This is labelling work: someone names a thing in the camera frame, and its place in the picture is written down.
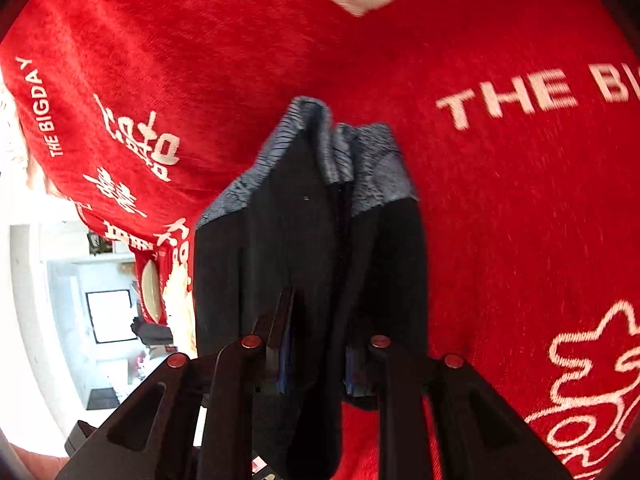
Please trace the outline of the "person's left hand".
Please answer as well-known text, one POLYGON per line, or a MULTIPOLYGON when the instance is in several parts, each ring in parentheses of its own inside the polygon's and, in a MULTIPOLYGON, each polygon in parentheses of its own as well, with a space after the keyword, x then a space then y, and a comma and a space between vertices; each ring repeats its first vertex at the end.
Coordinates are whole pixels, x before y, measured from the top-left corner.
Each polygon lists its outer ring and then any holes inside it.
POLYGON ((68 457, 29 452, 14 444, 11 448, 36 480, 54 480, 70 460, 68 457))

